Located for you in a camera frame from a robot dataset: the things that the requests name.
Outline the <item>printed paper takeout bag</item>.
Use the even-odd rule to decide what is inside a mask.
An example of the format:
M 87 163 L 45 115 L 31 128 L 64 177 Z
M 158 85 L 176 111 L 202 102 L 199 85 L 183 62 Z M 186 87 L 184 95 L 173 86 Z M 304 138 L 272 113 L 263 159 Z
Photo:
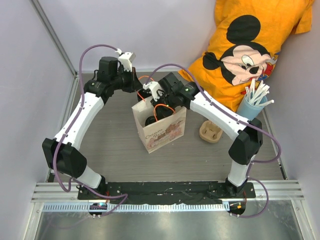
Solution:
M 165 90 L 164 87 L 162 88 L 163 92 L 168 94 L 169 103 L 169 91 Z M 145 101 L 141 100 L 131 107 L 138 135 L 148 153 L 152 153 L 164 145 L 182 137 L 185 133 L 187 114 L 185 107 L 174 106 L 174 104 L 169 103 L 170 106 L 175 107 L 175 114 L 145 126 L 146 119 L 153 116 L 154 107 L 151 104 L 152 99 L 153 97 L 151 95 L 146 98 Z

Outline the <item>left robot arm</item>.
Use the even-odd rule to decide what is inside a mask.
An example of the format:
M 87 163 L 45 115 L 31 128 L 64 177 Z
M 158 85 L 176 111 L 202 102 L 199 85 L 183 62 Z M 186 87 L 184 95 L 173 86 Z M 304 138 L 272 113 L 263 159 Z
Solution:
M 87 159 L 80 153 L 81 143 L 93 119 L 115 91 L 135 93 L 142 88 L 132 66 L 134 57 L 132 52 L 102 57 L 96 78 L 82 87 L 78 106 L 66 124 L 54 138 L 46 138 L 42 143 L 46 162 L 54 173 L 67 175 L 88 187 L 89 194 L 97 200 L 107 193 L 106 180 L 88 166 Z

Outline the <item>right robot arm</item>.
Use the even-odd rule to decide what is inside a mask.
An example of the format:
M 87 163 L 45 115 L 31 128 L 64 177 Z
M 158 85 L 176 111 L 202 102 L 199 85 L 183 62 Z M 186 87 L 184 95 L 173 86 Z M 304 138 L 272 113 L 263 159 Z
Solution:
M 145 83 L 143 90 L 151 94 L 154 106 L 172 109 L 185 107 L 202 115 L 229 136 L 232 145 L 228 154 L 232 163 L 224 187 L 227 196 L 236 198 L 242 194 L 248 181 L 249 165 L 263 144 L 261 121 L 237 115 L 213 99 L 195 82 L 183 84 L 173 73 L 159 81 Z

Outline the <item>black coffee cup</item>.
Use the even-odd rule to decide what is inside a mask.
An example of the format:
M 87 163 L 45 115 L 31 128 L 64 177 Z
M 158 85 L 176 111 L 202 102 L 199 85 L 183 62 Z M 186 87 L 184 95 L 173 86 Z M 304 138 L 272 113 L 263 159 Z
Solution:
M 146 98 L 150 97 L 152 94 L 144 89 L 140 89 L 137 93 L 137 100 L 140 101 L 145 101 Z

